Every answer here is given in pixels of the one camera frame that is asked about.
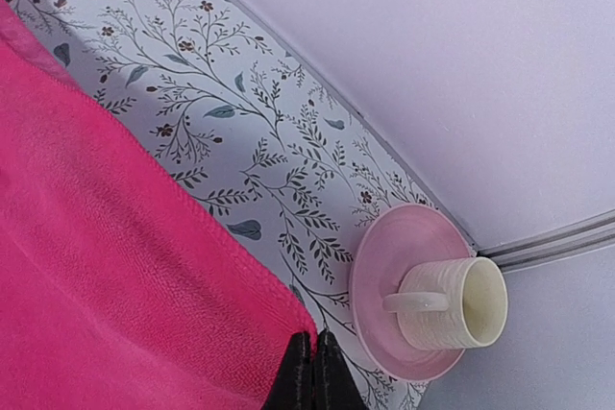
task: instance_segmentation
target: pink towel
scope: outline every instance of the pink towel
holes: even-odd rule
[[[260,408],[307,311],[14,24],[3,5],[0,408]]]

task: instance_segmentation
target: leaf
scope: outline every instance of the leaf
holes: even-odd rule
[[[216,117],[218,119],[228,119],[234,116],[234,108],[230,105],[219,106],[206,113],[203,117]]]
[[[344,121],[343,120],[329,120],[325,119],[329,125],[331,125],[334,129],[344,130]]]
[[[184,60],[182,57],[178,57],[177,55],[164,55],[164,56],[166,58],[169,58],[173,62],[178,63],[178,64],[183,64],[184,66],[188,66],[189,65],[188,61]]]
[[[252,240],[260,240],[260,223],[257,220],[248,220],[236,225],[228,225],[229,231]]]
[[[56,48],[54,48],[54,55],[64,63],[64,66],[68,66],[70,64],[70,47],[68,44],[61,43]]]
[[[297,297],[297,299],[301,302],[301,304],[305,306],[306,302],[304,301],[304,297],[301,295],[301,292],[299,291],[299,289],[292,284],[288,285],[288,288],[295,295],[295,297]]]
[[[246,87],[243,86],[243,72],[237,74],[237,77],[234,78],[234,85],[241,93],[246,92]]]
[[[143,74],[149,71],[149,69],[150,69],[149,67],[144,66],[143,64],[140,66],[137,66],[135,69],[131,71],[130,76],[128,76],[128,81],[126,81],[125,87],[128,88],[128,85],[132,84],[133,82],[138,81],[141,77],[143,77]]]

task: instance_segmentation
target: floral pattern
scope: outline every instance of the floral pattern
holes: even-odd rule
[[[378,370],[352,322],[361,235],[413,178],[230,0],[5,0],[82,88],[338,337],[372,409],[426,384]]]

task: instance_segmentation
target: wall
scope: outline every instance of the wall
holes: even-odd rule
[[[506,275],[510,314],[493,347],[432,383],[421,410],[615,408],[615,248]]]
[[[615,0],[243,0],[483,247],[615,208]]]

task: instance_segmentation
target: mug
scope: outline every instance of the mug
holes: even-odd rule
[[[493,261],[460,258],[415,266],[382,307],[418,350],[483,348],[504,330],[508,296]]]

